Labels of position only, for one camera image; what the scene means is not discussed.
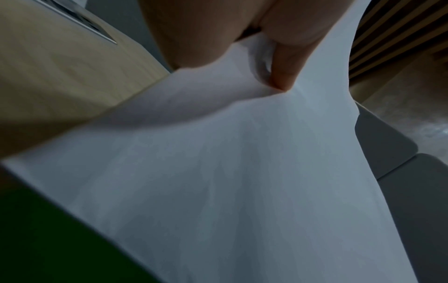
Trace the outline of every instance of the skin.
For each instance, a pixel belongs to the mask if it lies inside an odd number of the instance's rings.
[[[277,42],[271,83],[288,90],[353,0],[139,0],[167,62],[194,68],[222,56],[247,28]]]

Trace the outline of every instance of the wooden table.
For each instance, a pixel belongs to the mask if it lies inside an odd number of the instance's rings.
[[[0,158],[100,115],[168,75],[98,17],[113,44],[33,0],[0,1]]]

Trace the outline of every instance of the paper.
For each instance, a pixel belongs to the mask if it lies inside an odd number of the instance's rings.
[[[416,283],[355,136],[367,4],[286,94],[259,35],[4,165],[167,283]]]

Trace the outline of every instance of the striped wooden panel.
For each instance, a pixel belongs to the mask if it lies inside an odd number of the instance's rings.
[[[448,0],[372,0],[352,46],[349,77],[426,50],[448,63]]]

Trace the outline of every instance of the dark gray surface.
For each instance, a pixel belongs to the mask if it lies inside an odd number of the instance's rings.
[[[137,0],[89,0],[86,9],[140,43],[170,70],[146,26]]]
[[[418,147],[415,142],[359,104],[358,108],[356,136],[376,179],[417,154]]]
[[[448,166],[418,154],[379,185],[419,282],[448,282]]]

